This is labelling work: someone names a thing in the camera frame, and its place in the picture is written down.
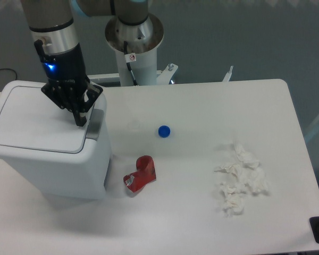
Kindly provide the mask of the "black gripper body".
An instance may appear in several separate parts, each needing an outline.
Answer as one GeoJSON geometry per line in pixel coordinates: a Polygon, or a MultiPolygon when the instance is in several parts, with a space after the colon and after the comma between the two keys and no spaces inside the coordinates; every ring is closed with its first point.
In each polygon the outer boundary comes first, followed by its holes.
{"type": "Polygon", "coordinates": [[[45,53],[40,39],[34,46],[49,80],[72,82],[77,89],[87,89],[89,79],[79,43],[71,50],[56,54],[45,53]]]}

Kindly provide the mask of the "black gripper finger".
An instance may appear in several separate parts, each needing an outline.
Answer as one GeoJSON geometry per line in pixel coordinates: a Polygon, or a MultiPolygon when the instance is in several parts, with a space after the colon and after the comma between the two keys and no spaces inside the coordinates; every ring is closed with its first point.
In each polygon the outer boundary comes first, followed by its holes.
{"type": "Polygon", "coordinates": [[[78,97],[75,88],[70,84],[49,79],[41,91],[60,109],[67,109],[73,114],[76,125],[82,125],[82,96],[78,97]]]}
{"type": "Polygon", "coordinates": [[[86,82],[87,89],[81,98],[75,102],[75,123],[77,126],[84,126],[87,122],[85,113],[87,113],[102,94],[103,88],[86,82]]]}

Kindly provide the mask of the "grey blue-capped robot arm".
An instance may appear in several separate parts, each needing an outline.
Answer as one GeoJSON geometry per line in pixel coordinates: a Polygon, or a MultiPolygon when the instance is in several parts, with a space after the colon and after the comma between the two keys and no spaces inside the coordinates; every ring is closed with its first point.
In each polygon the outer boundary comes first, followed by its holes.
{"type": "Polygon", "coordinates": [[[115,51],[122,86],[157,84],[157,48],[164,37],[161,21],[148,1],[22,1],[33,44],[47,76],[42,92],[73,114],[77,126],[103,90],[87,76],[73,10],[88,17],[109,16],[105,28],[115,51]]]}

